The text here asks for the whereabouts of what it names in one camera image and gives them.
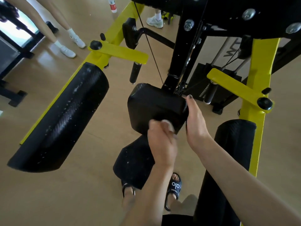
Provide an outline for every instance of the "plastic water bottle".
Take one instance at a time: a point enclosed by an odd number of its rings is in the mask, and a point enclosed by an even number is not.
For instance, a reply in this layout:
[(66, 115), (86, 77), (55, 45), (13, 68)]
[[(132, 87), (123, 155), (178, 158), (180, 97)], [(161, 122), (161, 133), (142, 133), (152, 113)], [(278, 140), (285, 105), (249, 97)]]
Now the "plastic water bottle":
[(110, 4), (112, 13), (116, 13), (117, 12), (117, 7), (115, 5), (115, 0), (109, 0), (109, 4)]

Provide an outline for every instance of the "floor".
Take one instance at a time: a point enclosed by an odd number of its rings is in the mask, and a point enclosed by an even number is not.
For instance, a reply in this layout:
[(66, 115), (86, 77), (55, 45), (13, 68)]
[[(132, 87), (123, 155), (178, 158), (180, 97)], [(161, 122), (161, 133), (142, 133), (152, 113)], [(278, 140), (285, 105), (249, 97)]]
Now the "floor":
[[(44, 39), (35, 49), (32, 60), (23, 60), (7, 76), (14, 90), (28, 93), (24, 101), (13, 108), (6, 98), (0, 98), (0, 224), (1, 225), (117, 225), (121, 218), (121, 185), (112, 167), (120, 152), (139, 134), (130, 126), (127, 97), (133, 89), (129, 82), (132, 62), (111, 58), (105, 74), (110, 83), (107, 96), (95, 112), (90, 123), (66, 159), (63, 166), (53, 172), (29, 174), (6, 166), (17, 151), (18, 143), (43, 113), (58, 91), (88, 55), (69, 39), (49, 13), (35, 1), (29, 0), (42, 15), (59, 28), (59, 41), (73, 49), (77, 57), (69, 59)], [(129, 0), (115, 0), (118, 12)], [(87, 43), (106, 32), (116, 14), (112, 14), (107, 0), (54, 0), (74, 31)], [(141, 15), (144, 25), (153, 9), (146, 7)], [(153, 29), (175, 41), (179, 17), (163, 29)], [(172, 49), (150, 38), (163, 80), (172, 57)], [(206, 41), (198, 62), (211, 62), (223, 44), (222, 38)], [(138, 50), (149, 54), (137, 82), (161, 87), (145, 37)], [(270, 94), (276, 102), (272, 113), (266, 116), (259, 161), (258, 179), (289, 205), (301, 213), (301, 57), (292, 61), (272, 77)], [(237, 118), (241, 101), (227, 106), (222, 115), (211, 112), (209, 106), (198, 103), (205, 116), (209, 132), (229, 119)], [(198, 195), (205, 169), (189, 148), (185, 131), (179, 132), (179, 155), (175, 171), (183, 179), (180, 200), (189, 194)]]

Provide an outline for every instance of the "yellow metal bar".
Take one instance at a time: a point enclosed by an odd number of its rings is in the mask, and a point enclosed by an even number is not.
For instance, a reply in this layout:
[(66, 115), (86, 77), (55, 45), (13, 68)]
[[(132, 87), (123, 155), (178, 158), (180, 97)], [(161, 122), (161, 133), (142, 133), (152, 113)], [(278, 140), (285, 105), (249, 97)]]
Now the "yellow metal bar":
[(108, 54), (110, 56), (115, 56), (118, 58), (130, 60), (130, 61), (141, 63), (141, 64), (146, 64), (146, 62), (148, 60), (148, 54), (146, 54), (144, 52), (129, 49), (126, 47), (117, 46), (114, 44), (110, 44), (106, 41), (101, 41), (101, 43), (102, 43), (102, 48), (99, 50), (95, 51), (95, 50), (92, 50), (90, 47), (88, 49), (91, 52), (98, 52), (100, 54), (101, 53)]
[[(136, 5), (137, 5), (137, 9), (139, 11), (139, 14), (141, 14), (144, 9), (144, 5), (141, 5), (138, 3)], [(132, 1), (126, 6), (126, 8), (122, 11), (122, 13), (117, 17), (117, 19), (114, 21), (114, 23), (108, 29), (108, 31), (105, 33), (106, 41), (108, 41), (109, 43), (114, 44), (114, 45), (120, 45), (120, 43), (124, 39), (123, 33), (122, 33), (122, 24), (124, 22), (126, 22), (126, 20), (129, 17), (135, 18), (136, 20), (138, 19), (138, 13), (137, 13), (135, 5)], [(85, 62), (95, 64), (100, 69), (103, 69), (104, 66), (106, 66), (108, 64), (110, 57), (111, 56), (107, 55), (107, 54), (99, 54), (97, 52), (90, 52), (88, 54), (88, 56), (85, 58), (85, 60), (82, 62), (82, 64), (77, 68), (77, 70), (74, 72), (74, 74), (67, 81), (67, 83), (63, 86), (63, 88), (60, 90), (60, 92), (55, 96), (55, 98), (49, 104), (47, 109), (43, 112), (43, 114), (39, 117), (39, 119), (31, 127), (31, 129), (28, 131), (28, 133), (25, 135), (25, 137), (20, 141), (20, 144), (23, 144), (24, 141), (28, 138), (28, 136), (32, 133), (32, 131), (36, 128), (38, 123), (45, 116), (45, 114), (48, 112), (48, 110), (51, 108), (51, 106), (55, 103), (55, 101), (59, 98), (59, 96), (62, 94), (62, 92), (66, 89), (68, 84), (72, 81), (74, 76), (81, 69), (81, 67), (83, 66), (83, 64)]]
[[(247, 81), (247, 87), (255, 91), (261, 92), (263, 89), (270, 86), (272, 65), (274, 62), (279, 41), (279, 38), (253, 40), (251, 66)], [(239, 118), (252, 121), (256, 123), (257, 126), (249, 168), (249, 172), (256, 176), (258, 170), (258, 161), (265, 113), (252, 106), (246, 100), (243, 100)]]
[(235, 95), (239, 95), (242, 99), (248, 101), (255, 109), (260, 110), (265, 113), (269, 113), (270, 110), (262, 110), (258, 104), (258, 98), (264, 97), (261, 91), (256, 91), (250, 87), (244, 85), (243, 83), (235, 80), (229, 75), (221, 72), (220, 70), (213, 68), (207, 75), (207, 78), (211, 79), (213, 82), (219, 84), (223, 88), (231, 91)]

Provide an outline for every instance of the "white sneaker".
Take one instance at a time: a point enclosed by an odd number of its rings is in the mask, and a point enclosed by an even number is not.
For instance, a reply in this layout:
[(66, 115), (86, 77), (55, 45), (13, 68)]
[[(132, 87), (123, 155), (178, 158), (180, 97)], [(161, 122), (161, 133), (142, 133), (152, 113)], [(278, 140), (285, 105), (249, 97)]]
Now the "white sneaker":
[(157, 20), (155, 16), (148, 18), (146, 22), (149, 26), (155, 26), (158, 29), (163, 28), (163, 20)]
[(80, 48), (85, 48), (85, 47), (86, 47), (86, 44), (79, 38), (78, 35), (70, 36), (70, 38), (71, 38), (72, 41), (73, 41), (74, 43), (76, 43), (77, 46), (79, 46)]
[(60, 51), (61, 51), (65, 56), (67, 56), (67, 57), (69, 57), (69, 58), (74, 58), (74, 57), (76, 56), (76, 54), (75, 54), (73, 51), (71, 51), (70, 49), (66, 48), (65, 46), (62, 46), (62, 47), (60, 48)]

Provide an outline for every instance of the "black slide sandal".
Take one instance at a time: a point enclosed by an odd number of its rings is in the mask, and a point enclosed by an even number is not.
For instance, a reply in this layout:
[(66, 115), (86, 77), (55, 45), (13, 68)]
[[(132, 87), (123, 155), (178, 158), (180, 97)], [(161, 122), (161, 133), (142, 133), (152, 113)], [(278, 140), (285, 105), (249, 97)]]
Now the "black slide sandal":
[(126, 187), (131, 187), (133, 189), (133, 195), (135, 196), (135, 190), (133, 188), (133, 186), (131, 186), (130, 184), (128, 184), (127, 182), (124, 182), (121, 180), (121, 185), (122, 185), (122, 195), (124, 197), (124, 190)]
[(175, 194), (176, 199), (178, 200), (179, 196), (180, 196), (181, 187), (182, 187), (182, 180), (181, 180), (180, 176), (177, 173), (173, 172), (172, 175), (174, 175), (174, 174), (178, 176), (179, 181), (173, 180), (172, 177), (169, 181), (166, 198), (165, 198), (165, 205), (164, 205), (164, 209), (166, 209), (168, 212), (170, 212), (170, 209), (167, 207), (168, 194)]

